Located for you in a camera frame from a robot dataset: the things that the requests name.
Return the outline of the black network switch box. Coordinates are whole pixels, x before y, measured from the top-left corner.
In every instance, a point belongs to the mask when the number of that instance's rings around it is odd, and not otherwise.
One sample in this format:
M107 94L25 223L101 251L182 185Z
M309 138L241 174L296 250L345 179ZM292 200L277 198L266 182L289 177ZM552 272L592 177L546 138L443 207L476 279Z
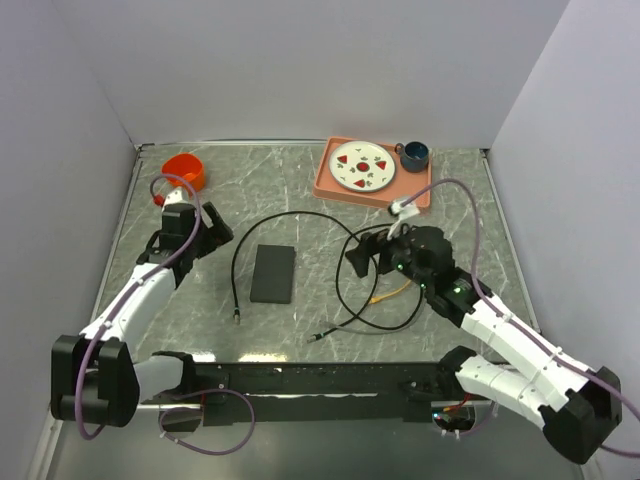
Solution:
M256 251L250 301L289 304L293 292L295 258L293 246L260 244Z

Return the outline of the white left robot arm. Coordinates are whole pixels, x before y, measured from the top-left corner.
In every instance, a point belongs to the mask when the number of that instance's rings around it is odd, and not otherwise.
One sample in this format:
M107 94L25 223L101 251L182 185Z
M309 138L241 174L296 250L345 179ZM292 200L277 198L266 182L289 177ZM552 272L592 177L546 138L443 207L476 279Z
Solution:
M166 203L161 227L138 257L131 277L104 312L77 335L62 335L51 351L50 409L54 418L87 428L124 427L140 403L166 393L190 400L196 363L184 352L157 352L140 363L131 346L165 306L195 261L230 242L232 230L212 203Z

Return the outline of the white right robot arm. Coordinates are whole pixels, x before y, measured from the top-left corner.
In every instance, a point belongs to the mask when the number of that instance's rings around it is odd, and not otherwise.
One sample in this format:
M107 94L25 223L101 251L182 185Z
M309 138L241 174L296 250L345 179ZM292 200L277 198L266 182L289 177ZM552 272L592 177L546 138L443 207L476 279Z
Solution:
M606 367L594 370L565 354L521 321L483 284L455 264L451 243L436 227L403 226L365 234L346 252L358 277L369 262L397 271L419 285L441 317L480 339L505 365L495 365L466 347L440 361L437 386L446 397L465 392L490 399L538 427L565 459L584 465L622 420L621 383Z

